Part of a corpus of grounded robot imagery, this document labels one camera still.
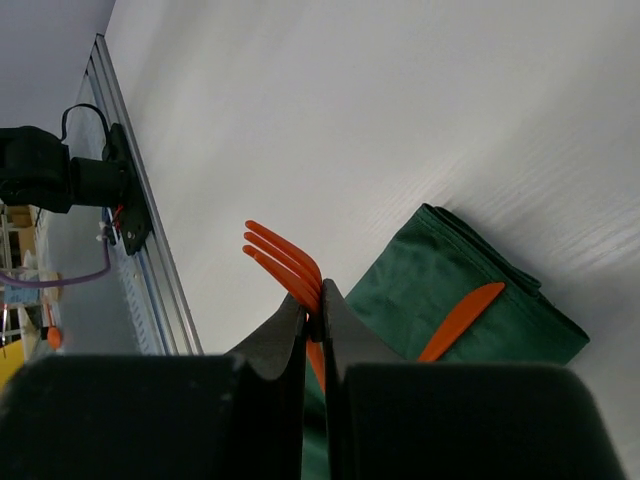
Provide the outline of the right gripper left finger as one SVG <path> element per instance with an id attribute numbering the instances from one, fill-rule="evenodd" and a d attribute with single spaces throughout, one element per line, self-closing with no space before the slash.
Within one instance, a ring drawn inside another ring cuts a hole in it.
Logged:
<path id="1" fill-rule="evenodd" d="M 237 479 L 299 479 L 303 446 L 306 312 L 288 294 L 233 354 L 243 360 L 228 433 Z"/>

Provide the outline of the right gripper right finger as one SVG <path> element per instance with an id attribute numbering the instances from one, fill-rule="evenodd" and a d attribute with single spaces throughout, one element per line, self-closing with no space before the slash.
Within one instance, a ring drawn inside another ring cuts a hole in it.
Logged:
<path id="1" fill-rule="evenodd" d="M 398 363 L 400 356 L 357 317 L 333 280 L 323 281 L 321 300 L 330 477 L 358 479 L 360 423 L 368 401 L 352 372 L 362 365 Z"/>

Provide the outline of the orange plastic fork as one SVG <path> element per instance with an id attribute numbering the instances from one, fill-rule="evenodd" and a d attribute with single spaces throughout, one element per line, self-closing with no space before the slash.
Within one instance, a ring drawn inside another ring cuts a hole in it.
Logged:
<path id="1" fill-rule="evenodd" d="M 324 353 L 320 342 L 322 275 L 317 263 L 302 249 L 254 221 L 245 222 L 242 251 L 267 271 L 306 311 L 307 358 L 322 392 L 326 389 Z"/>

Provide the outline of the dark green cloth napkin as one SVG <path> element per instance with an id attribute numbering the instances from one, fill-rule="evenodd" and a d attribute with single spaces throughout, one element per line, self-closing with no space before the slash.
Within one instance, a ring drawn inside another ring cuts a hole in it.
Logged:
<path id="1" fill-rule="evenodd" d="M 400 358 L 415 360 L 468 293 L 503 292 L 440 358 L 445 362 L 569 363 L 588 335 L 469 225 L 422 205 L 346 297 L 357 317 Z"/>

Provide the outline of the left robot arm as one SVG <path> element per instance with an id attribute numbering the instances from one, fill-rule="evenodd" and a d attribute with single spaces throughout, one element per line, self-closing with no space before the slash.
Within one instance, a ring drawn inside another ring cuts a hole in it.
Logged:
<path id="1" fill-rule="evenodd" d="M 117 162 L 72 157 L 56 136 L 34 126 L 1 130 L 1 201 L 66 214 L 72 206 L 114 207 L 128 174 Z"/>

